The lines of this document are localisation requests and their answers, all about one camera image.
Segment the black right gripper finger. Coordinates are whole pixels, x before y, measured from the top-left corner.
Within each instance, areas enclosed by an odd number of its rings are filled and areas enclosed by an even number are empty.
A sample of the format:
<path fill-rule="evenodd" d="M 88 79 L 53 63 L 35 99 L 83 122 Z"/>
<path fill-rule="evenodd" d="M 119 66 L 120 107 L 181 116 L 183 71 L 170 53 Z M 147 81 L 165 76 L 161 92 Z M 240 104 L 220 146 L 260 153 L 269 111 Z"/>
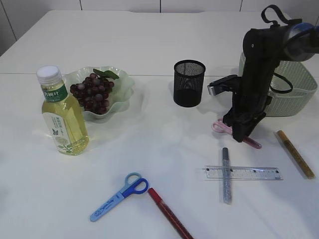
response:
<path fill-rule="evenodd" d="M 241 125 L 240 122 L 241 112 L 236 109 L 230 109 L 223 116 L 223 123 L 229 127 L 239 127 Z"/>
<path fill-rule="evenodd" d="M 257 124 L 265 118 L 265 113 L 254 115 L 241 115 L 240 117 L 235 118 L 232 130 L 233 138 L 237 142 L 242 142 L 245 137 L 248 137 Z"/>

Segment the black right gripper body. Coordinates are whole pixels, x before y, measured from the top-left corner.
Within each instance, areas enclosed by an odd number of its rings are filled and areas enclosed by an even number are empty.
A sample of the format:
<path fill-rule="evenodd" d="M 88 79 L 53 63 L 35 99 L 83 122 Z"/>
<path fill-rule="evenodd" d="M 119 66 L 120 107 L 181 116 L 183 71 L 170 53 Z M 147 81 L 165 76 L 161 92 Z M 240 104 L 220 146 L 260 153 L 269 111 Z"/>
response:
<path fill-rule="evenodd" d="M 232 107 L 241 115 L 265 113 L 265 107 L 271 102 L 268 96 L 272 74 L 245 72 L 240 80 L 239 89 L 233 92 Z"/>

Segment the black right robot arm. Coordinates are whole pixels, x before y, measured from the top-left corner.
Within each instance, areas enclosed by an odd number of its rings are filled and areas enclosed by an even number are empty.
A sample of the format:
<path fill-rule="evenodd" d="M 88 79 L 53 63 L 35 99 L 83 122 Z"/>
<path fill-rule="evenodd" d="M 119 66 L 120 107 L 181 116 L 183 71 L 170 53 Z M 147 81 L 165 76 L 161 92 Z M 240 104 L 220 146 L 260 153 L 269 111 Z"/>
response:
<path fill-rule="evenodd" d="M 319 52 L 319 28 L 301 19 L 286 19 L 276 5 L 269 5 L 279 19 L 261 17 L 269 28 L 249 30 L 243 40 L 245 55 L 241 77 L 228 76 L 222 89 L 231 91 L 232 107 L 223 122 L 232 127 L 232 136 L 242 142 L 266 116 L 265 108 L 271 103 L 270 84 L 281 61 L 303 62 Z"/>

